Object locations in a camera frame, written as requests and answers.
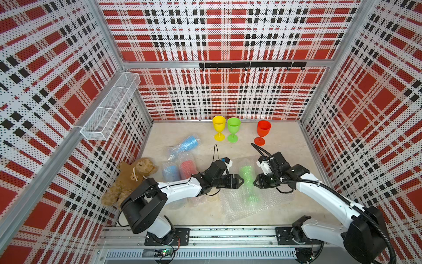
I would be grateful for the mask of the green glass bundle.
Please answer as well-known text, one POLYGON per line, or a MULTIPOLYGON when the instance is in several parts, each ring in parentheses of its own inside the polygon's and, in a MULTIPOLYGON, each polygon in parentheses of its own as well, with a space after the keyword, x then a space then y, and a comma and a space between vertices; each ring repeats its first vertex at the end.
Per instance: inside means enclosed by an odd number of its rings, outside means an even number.
POLYGON ((243 185, 239 189, 239 211, 250 212, 256 211, 262 206, 262 198, 259 189, 255 187, 256 179, 255 165, 249 158, 239 158, 236 160, 238 174, 244 180, 243 185))

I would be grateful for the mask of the red glass bundle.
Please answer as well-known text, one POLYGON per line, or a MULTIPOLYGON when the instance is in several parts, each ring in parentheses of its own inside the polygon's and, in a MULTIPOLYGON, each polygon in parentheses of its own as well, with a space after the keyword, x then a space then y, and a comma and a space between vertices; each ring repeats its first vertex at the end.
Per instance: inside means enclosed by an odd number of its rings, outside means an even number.
MULTIPOLYGON (((192 175, 195 175, 198 173, 193 154, 189 152, 183 152, 178 155, 178 165, 179 165, 180 177, 182 180, 190 179, 192 175)), ((189 199, 189 204, 192 207, 199 206, 200 204, 203 204, 204 202, 206 202, 206 199, 202 196, 189 199)))

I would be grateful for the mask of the red plastic wine glass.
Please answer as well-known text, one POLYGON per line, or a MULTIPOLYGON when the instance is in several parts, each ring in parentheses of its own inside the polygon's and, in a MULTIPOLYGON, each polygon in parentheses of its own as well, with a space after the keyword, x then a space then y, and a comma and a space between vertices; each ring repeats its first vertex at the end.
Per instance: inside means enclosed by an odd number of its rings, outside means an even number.
POLYGON ((258 146, 265 145, 266 141, 265 136, 269 134, 271 130, 271 123, 265 120, 259 121, 257 124, 257 134, 258 136, 254 139, 254 143, 258 146))

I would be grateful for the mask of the yellow plastic wine glass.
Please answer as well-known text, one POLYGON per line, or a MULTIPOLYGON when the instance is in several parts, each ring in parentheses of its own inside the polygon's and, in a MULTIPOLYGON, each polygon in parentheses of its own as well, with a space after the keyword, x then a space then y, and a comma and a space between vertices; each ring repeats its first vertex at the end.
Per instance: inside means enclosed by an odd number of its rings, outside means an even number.
POLYGON ((223 131, 225 129, 226 119, 223 116, 215 116, 212 119, 213 122, 213 128, 216 131, 216 134, 214 135, 214 139, 218 142, 223 141, 225 139, 225 136, 223 134, 223 131))

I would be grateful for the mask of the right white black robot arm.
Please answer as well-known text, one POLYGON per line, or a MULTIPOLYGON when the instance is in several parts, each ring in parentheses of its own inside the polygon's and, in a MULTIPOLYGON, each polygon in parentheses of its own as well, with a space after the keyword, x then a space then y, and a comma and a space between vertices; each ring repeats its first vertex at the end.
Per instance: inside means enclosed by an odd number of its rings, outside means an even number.
POLYGON ((291 191, 299 191, 328 210, 340 225, 316 221, 311 216, 302 216, 292 224, 292 240, 305 244, 319 240, 345 249, 361 264, 375 264, 384 250, 389 253, 389 263, 397 262, 397 255, 389 237, 385 219, 374 206, 365 207, 341 195, 324 184, 310 170, 290 164, 277 152, 270 154, 257 147, 260 158, 258 167, 263 171, 254 181, 259 189, 277 189, 287 185, 291 191))

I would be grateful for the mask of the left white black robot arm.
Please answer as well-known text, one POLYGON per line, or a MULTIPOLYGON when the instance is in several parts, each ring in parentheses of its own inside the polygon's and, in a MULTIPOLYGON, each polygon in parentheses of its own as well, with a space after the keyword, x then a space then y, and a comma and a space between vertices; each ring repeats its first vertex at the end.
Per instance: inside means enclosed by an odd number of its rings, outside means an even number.
POLYGON ((207 195, 213 188, 238 189, 245 182, 238 174, 230 174, 233 162, 225 157, 211 163, 204 172, 174 182, 144 180, 120 205, 122 214, 134 234, 147 232, 162 245, 170 245, 177 237, 167 216, 160 216, 165 205, 188 198, 207 195))

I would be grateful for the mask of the blue glass in bubble wrap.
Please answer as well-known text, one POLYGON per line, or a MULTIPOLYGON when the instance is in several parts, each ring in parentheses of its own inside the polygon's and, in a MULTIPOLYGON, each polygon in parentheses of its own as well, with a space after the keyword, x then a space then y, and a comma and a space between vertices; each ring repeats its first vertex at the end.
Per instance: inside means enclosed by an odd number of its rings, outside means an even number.
POLYGON ((182 140, 179 144, 168 148, 167 160, 174 161, 178 156, 184 152, 188 152, 198 148, 201 145, 201 140, 197 135, 190 135, 182 140))

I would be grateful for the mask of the wrapped light blue glass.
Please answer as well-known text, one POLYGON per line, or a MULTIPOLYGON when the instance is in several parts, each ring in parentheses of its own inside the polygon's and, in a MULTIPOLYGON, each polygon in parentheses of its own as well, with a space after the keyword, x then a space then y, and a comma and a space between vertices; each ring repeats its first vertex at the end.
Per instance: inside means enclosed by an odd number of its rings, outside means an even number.
MULTIPOLYGON (((176 182, 182 180, 178 166, 173 162, 166 162, 163 164, 162 174, 165 182, 176 182)), ((177 210, 184 207, 187 204, 186 199, 172 202, 168 205, 170 210, 177 210)))

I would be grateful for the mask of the brown teddy bear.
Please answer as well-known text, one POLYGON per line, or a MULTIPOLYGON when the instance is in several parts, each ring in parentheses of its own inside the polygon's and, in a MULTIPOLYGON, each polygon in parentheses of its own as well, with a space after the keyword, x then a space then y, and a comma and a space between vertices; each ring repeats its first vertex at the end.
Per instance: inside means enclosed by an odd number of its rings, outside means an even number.
POLYGON ((140 158, 132 164, 121 162, 120 174, 113 185, 103 195, 103 206, 120 205, 149 176, 155 174, 158 167, 149 158, 140 158))

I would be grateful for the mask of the black wall hook rail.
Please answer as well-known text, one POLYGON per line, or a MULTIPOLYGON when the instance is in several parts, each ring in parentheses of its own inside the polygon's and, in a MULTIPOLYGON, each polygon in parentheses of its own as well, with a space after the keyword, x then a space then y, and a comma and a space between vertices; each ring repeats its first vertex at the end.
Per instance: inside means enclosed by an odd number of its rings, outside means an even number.
POLYGON ((235 68, 300 68, 303 69, 307 62, 231 62, 231 63, 199 63, 201 69, 235 69, 235 68))

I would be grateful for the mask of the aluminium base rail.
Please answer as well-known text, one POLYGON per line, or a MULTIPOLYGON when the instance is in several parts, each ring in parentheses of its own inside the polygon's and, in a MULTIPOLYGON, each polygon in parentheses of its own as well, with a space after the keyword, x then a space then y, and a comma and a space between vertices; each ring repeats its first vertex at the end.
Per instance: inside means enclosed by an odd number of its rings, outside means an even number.
POLYGON ((181 242, 154 242, 149 233, 129 228, 103 231, 94 264, 295 264, 299 257, 315 257, 316 264, 353 264, 342 248, 322 246, 321 239, 296 244, 288 225, 178 226, 181 242))

